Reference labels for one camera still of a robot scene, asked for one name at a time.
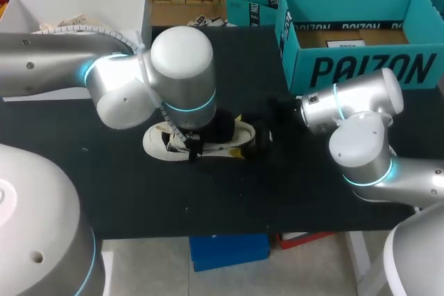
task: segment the gray floor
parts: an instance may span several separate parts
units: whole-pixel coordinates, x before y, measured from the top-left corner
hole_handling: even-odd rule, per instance
[[[342,234],[265,261],[193,271],[188,238],[105,241],[114,252],[110,296],[355,296],[355,277]]]

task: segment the black tabletop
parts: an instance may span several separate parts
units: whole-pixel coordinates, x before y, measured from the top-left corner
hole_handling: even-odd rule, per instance
[[[218,103],[235,114],[288,96],[272,28],[206,28]],[[155,28],[157,35],[160,29]],[[390,129],[405,157],[444,158],[444,104],[436,90],[406,91]],[[159,114],[129,130],[105,127],[90,100],[0,103],[0,143],[55,162],[77,188],[99,238],[391,229],[412,214],[368,203],[342,181],[327,138],[288,136],[280,159],[163,162],[142,148]]]

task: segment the sneaker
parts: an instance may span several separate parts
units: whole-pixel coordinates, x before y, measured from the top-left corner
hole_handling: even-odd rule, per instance
[[[235,121],[234,135],[226,143],[204,143],[201,157],[240,157],[240,148],[255,139],[253,126],[243,121]],[[162,161],[178,162],[189,159],[189,149],[173,132],[166,121],[151,126],[144,135],[143,145],[146,153]]]

